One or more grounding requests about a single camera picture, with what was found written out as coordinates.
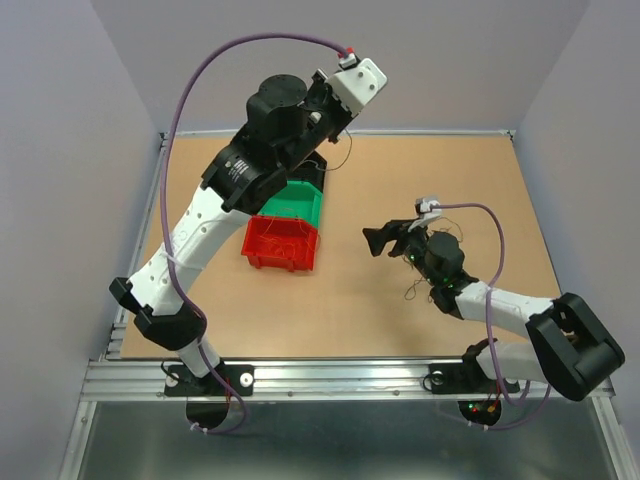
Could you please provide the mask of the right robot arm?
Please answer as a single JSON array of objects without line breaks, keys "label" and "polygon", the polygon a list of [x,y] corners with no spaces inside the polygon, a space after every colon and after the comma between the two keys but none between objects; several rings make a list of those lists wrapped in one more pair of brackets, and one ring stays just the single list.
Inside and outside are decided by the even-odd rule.
[{"label": "right robot arm", "polygon": [[551,299],[501,289],[469,275],[457,238],[430,233],[409,220],[392,220],[363,235],[377,257],[406,260],[429,284],[429,296],[444,314],[510,331],[519,343],[504,343],[493,333],[469,346],[453,380],[467,390],[494,381],[540,382],[564,398],[581,401],[625,362],[625,354],[587,302],[573,293]]}]

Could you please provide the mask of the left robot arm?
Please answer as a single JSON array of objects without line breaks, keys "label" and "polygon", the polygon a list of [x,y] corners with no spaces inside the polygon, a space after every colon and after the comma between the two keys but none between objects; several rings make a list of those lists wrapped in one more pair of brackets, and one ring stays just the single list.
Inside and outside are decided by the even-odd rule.
[{"label": "left robot arm", "polygon": [[285,188],[288,174],[321,143],[336,142],[387,82],[361,67],[316,72],[310,85],[290,74],[264,80],[246,102],[246,123],[204,171],[168,242],[133,275],[112,281],[111,294],[138,330],[178,354],[199,393],[221,386],[222,361],[186,293],[226,240]]}]

